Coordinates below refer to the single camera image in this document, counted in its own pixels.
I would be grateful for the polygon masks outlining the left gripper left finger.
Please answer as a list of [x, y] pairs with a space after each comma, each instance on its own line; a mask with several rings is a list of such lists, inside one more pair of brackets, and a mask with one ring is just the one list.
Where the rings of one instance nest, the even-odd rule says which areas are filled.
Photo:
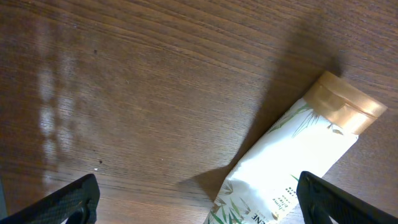
[[100, 190], [87, 174], [38, 202], [1, 220], [1, 224], [95, 224]]

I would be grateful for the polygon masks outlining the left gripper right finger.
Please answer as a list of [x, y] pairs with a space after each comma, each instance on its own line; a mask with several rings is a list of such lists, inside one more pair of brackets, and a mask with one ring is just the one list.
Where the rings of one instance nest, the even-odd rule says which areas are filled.
[[397, 218], [303, 171], [297, 197], [305, 224], [397, 224]]

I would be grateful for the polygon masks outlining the white floral tube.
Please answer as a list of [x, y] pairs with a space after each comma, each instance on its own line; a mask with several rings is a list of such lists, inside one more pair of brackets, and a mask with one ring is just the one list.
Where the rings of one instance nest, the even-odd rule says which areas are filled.
[[385, 110], [325, 72], [238, 161], [205, 221], [279, 223], [299, 202], [301, 172], [325, 175]]

